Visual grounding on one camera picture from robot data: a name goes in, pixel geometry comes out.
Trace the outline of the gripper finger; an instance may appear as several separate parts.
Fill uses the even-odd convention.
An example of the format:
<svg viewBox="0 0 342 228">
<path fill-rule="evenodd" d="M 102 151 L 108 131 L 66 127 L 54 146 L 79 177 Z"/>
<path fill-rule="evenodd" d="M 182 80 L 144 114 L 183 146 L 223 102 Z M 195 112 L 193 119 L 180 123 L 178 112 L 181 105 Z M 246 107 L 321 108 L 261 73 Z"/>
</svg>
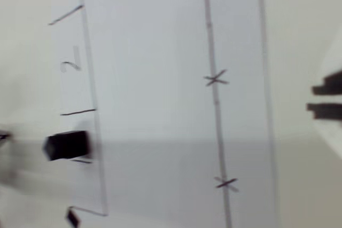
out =
<svg viewBox="0 0 342 228">
<path fill-rule="evenodd" d="M 314 113 L 314 119 L 341 120 L 341 104 L 307 104 L 307 110 Z"/>
<path fill-rule="evenodd" d="M 323 84 L 312 87 L 315 95 L 340 95 L 341 94 L 341 71 L 326 76 Z"/>
</svg>

